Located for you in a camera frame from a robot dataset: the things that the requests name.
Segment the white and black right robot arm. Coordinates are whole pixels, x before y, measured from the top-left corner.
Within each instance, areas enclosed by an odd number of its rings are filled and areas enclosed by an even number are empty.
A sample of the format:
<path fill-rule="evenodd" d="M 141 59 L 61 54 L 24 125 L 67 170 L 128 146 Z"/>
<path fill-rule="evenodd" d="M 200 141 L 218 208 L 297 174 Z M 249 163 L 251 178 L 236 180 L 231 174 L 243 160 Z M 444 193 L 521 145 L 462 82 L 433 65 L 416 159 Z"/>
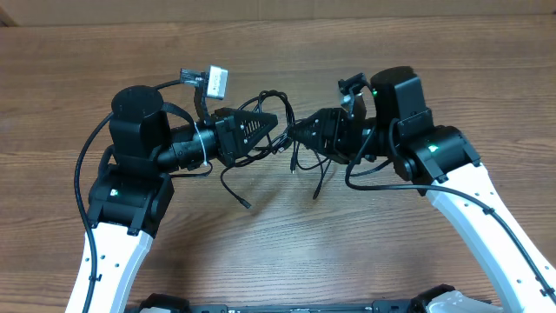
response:
<path fill-rule="evenodd" d="M 399 190 L 416 190 L 452 224 L 486 273 L 500 304 L 450 285 L 407 302 L 409 312 L 552 312 L 555 269 L 503 203 L 480 154 L 453 126 L 434 123 L 418 75 L 408 66 L 338 83 L 341 105 L 289 129 L 296 142 L 342 163 L 353 185 L 362 160 L 392 166 Z"/>

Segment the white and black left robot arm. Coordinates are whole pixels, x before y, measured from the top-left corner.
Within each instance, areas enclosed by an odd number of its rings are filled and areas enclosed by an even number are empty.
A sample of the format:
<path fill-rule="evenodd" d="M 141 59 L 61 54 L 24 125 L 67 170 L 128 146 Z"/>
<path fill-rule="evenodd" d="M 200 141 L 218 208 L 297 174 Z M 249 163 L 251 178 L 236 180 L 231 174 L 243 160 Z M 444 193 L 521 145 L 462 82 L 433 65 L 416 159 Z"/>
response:
<path fill-rule="evenodd" d="M 276 115 L 221 108 L 197 122 L 163 100 L 161 86 L 119 91 L 101 121 L 112 144 L 87 197 L 75 171 L 85 227 L 83 256 L 68 312 L 124 311 L 136 274 L 174 194 L 173 179 L 217 159 L 232 167 L 278 124 Z"/>

